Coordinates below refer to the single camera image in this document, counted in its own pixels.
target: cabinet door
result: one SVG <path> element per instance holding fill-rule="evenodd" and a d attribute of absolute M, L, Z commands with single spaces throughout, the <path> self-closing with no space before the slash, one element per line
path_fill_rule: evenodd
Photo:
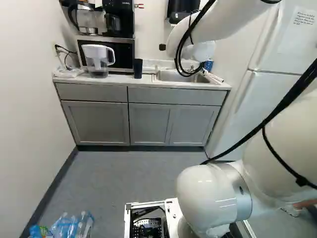
<path fill-rule="evenodd" d="M 169 144 L 205 146 L 220 107 L 176 105 Z"/>
<path fill-rule="evenodd" d="M 173 105 L 129 103 L 131 145 L 168 145 Z"/>
<path fill-rule="evenodd" d="M 127 103 L 62 101 L 79 145 L 129 145 Z"/>

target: floor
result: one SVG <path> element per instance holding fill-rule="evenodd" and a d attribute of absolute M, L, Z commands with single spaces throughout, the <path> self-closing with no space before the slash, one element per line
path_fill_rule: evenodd
<path fill-rule="evenodd" d="M 205 159 L 204 152 L 79 152 L 40 225 L 50 226 L 64 211 L 89 210 L 96 219 L 92 238 L 123 238 L 125 203 L 175 197 L 178 174 Z M 317 237 L 306 211 L 293 218 L 279 210 L 249 222 L 257 238 Z"/>

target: plastic water bottle pack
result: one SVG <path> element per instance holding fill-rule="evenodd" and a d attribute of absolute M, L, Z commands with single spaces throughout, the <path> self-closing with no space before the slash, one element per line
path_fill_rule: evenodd
<path fill-rule="evenodd" d="M 91 238 L 94 222 L 90 212 L 82 211 L 78 216 L 64 212 L 50 229 L 32 226 L 29 238 Z"/>

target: blue can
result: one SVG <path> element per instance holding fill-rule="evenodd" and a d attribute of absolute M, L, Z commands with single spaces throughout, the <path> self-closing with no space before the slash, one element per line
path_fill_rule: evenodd
<path fill-rule="evenodd" d="M 212 65 L 213 65 L 213 60 L 206 61 L 204 66 L 205 70 L 207 70 L 208 72 L 211 72 Z"/>

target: black appliance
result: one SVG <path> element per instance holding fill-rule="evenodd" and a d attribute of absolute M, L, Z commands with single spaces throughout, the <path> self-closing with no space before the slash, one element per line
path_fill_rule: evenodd
<path fill-rule="evenodd" d="M 169 23 L 177 24 L 191 12 L 199 9 L 200 0 L 168 0 L 167 18 Z"/>
<path fill-rule="evenodd" d="M 104 45 L 113 49 L 115 55 L 115 63 L 109 66 L 109 71 L 126 73 L 134 72 L 134 39 L 77 35 L 76 48 L 81 68 L 87 68 L 85 54 L 81 47 L 82 45 L 87 44 Z M 109 61 L 112 61 L 111 54 L 109 54 Z"/>
<path fill-rule="evenodd" d="M 103 0 L 107 32 L 104 36 L 134 38 L 133 0 Z"/>

